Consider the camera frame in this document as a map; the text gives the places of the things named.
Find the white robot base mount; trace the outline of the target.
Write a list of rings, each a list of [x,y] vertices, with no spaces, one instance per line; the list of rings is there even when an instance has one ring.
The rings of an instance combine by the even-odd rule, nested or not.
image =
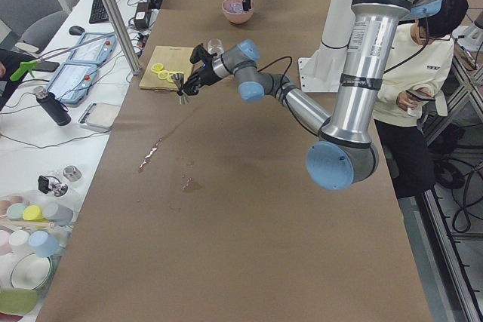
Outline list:
[[[310,58],[299,59],[301,88],[306,93],[336,92],[355,15],[352,0],[331,0],[321,44]]]

